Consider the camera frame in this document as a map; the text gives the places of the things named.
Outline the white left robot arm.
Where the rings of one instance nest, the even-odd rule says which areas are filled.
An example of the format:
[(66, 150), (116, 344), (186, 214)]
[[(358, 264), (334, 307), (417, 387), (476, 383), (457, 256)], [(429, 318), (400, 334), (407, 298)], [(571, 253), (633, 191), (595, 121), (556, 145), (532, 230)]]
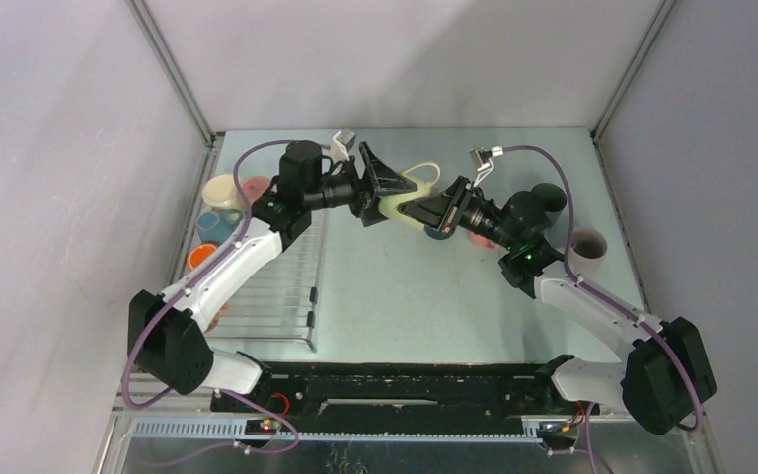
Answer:
[(382, 221), (381, 198), (406, 194), (417, 185), (360, 143), (357, 159), (335, 159), (309, 140), (285, 141), (278, 172), (255, 202), (247, 203), (239, 227), (192, 272), (158, 293), (138, 292), (129, 303), (128, 358), (123, 381), (139, 368), (171, 391), (199, 388), (234, 392), (249, 411), (272, 398), (267, 368), (254, 358), (215, 349), (205, 332), (225, 303), (260, 269), (308, 229), (317, 210), (346, 207), (364, 225)]

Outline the pink patterned mug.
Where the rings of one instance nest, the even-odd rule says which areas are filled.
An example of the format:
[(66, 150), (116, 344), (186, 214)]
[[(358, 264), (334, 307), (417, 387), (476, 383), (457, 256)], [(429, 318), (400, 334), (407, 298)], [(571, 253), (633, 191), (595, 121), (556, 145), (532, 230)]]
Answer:
[(271, 181), (264, 176), (249, 177), (241, 182), (240, 189), (248, 199), (250, 205), (253, 205), (262, 197), (269, 188)]

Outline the light green mug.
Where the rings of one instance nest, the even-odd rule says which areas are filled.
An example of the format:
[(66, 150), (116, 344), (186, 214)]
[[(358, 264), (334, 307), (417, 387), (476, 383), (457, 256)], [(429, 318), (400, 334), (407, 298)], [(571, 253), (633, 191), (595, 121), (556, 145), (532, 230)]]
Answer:
[[(429, 167), (435, 171), (433, 179), (423, 180), (414, 176), (414, 171), (423, 167)], [(404, 169), (401, 174), (403, 177), (413, 182), (416, 185), (416, 188), (411, 192), (382, 197), (379, 201), (378, 211), (383, 217), (386, 217), (389, 220), (406, 224), (417, 231), (423, 231), (425, 225), (412, 217), (401, 213), (399, 207), (410, 201), (433, 196), (436, 193), (435, 185), (441, 177), (441, 168), (437, 163), (432, 161), (421, 162)]]

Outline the dark grey mug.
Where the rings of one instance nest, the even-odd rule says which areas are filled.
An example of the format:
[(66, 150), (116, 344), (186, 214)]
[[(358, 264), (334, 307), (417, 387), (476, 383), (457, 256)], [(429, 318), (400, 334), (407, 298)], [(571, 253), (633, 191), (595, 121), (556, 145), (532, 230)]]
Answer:
[(553, 227), (559, 220), (563, 210), (568, 206), (568, 198), (565, 191), (553, 183), (540, 183), (535, 185), (530, 193), (539, 200), (544, 207), (549, 226)]

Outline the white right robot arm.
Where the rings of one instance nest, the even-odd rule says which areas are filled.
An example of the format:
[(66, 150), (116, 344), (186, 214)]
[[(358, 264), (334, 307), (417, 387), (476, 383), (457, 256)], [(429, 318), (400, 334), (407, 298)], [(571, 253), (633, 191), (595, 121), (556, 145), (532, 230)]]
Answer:
[(705, 401), (718, 391), (698, 328), (683, 317), (664, 321), (644, 313), (568, 266), (566, 253), (545, 237), (568, 204), (562, 188), (542, 183), (497, 206), (460, 177), (397, 210), (441, 234), (462, 228), (504, 248), (498, 265), (510, 286), (569, 316), (617, 356), (590, 362), (561, 355), (549, 362), (534, 387), (541, 409), (558, 413), (572, 401), (595, 402), (625, 410), (655, 435), (681, 427), (688, 416), (695, 430)]

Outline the pink mug white inside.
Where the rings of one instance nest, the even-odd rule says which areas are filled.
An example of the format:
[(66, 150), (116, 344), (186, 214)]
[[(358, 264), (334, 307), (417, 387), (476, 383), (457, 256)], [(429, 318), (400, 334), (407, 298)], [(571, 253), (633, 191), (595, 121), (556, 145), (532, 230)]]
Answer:
[(467, 237), (468, 237), (468, 240), (471, 243), (473, 243), (473, 244), (475, 244), (477, 246), (480, 246), (480, 247), (483, 247), (483, 248), (486, 248), (486, 249), (490, 249), (490, 250), (497, 250), (497, 249), (500, 248), (500, 246), (498, 244), (494, 243), (490, 239), (488, 239), (488, 238), (486, 238), (486, 237), (484, 237), (482, 235), (479, 235), (477, 233), (474, 233), (472, 231), (468, 231), (467, 232)]

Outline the dark teal mug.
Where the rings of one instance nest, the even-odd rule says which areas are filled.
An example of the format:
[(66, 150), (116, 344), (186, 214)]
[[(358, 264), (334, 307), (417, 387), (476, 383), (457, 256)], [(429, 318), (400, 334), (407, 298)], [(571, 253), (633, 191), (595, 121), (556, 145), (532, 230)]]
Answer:
[(424, 226), (423, 231), (427, 237), (436, 241), (445, 241), (452, 236), (451, 232), (444, 233), (440, 229), (430, 227), (430, 226)]

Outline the lilac mug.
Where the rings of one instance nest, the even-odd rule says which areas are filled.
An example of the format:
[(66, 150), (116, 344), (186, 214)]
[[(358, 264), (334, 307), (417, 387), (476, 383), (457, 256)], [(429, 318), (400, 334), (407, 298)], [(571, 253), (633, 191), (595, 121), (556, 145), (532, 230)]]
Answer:
[(568, 261), (571, 269), (583, 277), (593, 278), (608, 252), (606, 237), (597, 229), (577, 227), (569, 246)]

